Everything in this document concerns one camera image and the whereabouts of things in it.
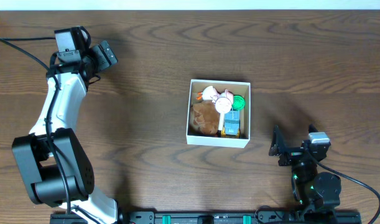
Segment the yellow grey toy truck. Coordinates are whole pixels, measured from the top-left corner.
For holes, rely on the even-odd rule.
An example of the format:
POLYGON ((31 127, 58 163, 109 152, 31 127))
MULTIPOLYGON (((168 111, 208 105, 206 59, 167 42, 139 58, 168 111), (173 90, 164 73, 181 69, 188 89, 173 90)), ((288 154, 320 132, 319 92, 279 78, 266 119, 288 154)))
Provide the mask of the yellow grey toy truck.
POLYGON ((240 113, 239 111, 229 111, 225 114, 221 137, 239 138, 240 135, 240 113))

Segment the green round toy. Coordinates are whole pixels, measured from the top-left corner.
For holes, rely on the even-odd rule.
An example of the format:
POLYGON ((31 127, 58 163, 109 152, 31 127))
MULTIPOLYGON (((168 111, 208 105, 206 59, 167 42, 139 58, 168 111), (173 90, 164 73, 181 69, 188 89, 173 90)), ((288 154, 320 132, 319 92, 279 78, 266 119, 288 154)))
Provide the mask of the green round toy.
POLYGON ((240 95, 234 95, 232 109, 235 111, 243 110, 246 106, 245 99, 240 95))

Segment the wooden pig rattle drum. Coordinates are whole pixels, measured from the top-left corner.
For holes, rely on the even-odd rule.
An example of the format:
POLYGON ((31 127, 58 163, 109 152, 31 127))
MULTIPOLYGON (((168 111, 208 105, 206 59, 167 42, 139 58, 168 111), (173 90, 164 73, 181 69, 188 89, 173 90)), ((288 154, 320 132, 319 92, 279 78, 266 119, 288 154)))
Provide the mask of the wooden pig rattle drum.
POLYGON ((215 109, 220 114, 219 123, 218 123, 218 130, 223 130, 224 120, 225 120, 225 114, 230 112, 233 105, 233 98, 231 97, 219 97, 215 102, 215 109))

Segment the brown plush toy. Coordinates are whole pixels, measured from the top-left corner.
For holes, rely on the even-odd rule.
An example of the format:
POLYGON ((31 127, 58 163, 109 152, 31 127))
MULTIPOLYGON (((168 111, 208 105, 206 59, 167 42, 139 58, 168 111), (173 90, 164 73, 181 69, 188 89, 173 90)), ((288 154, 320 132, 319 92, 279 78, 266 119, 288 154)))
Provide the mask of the brown plush toy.
POLYGON ((189 125, 196 132, 214 136, 218 132, 220 114, 215 109, 215 104, 208 100, 195 103, 190 108, 189 125))

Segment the pink white pig figurine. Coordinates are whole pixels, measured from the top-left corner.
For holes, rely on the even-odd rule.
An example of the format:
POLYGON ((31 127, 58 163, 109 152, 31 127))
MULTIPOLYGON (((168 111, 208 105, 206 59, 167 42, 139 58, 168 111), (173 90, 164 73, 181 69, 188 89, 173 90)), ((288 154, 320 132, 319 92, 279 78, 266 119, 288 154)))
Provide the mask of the pink white pig figurine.
POLYGON ((197 100, 211 100, 215 103, 220 98, 226 98, 231 104, 234 103, 234 95, 228 89, 225 89, 221 93, 217 91, 214 86, 208 86, 203 91, 197 93, 197 100))

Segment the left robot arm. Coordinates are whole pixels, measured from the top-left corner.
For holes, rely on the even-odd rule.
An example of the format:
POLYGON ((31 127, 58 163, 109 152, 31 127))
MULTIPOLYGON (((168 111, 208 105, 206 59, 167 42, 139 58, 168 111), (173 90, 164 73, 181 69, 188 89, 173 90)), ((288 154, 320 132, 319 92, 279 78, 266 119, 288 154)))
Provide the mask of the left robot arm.
POLYGON ((107 41, 59 40, 46 73, 48 93, 36 124, 15 138, 12 152, 34 204, 65 209, 60 223, 120 223, 117 201, 95 185, 93 167, 75 130, 93 78, 117 63, 107 41))

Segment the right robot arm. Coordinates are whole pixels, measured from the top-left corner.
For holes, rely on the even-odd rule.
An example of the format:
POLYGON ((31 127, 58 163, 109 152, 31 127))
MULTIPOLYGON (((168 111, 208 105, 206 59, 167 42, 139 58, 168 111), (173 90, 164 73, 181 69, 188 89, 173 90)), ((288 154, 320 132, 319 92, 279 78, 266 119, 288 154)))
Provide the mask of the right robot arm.
POLYGON ((330 172, 319 172, 318 163, 327 156, 331 146, 326 133, 310 125, 308 138, 299 147, 289 147, 278 126, 274 126, 270 156, 278 156, 279 166, 291 167, 292 193, 306 213, 335 214, 340 205, 341 179, 330 172))

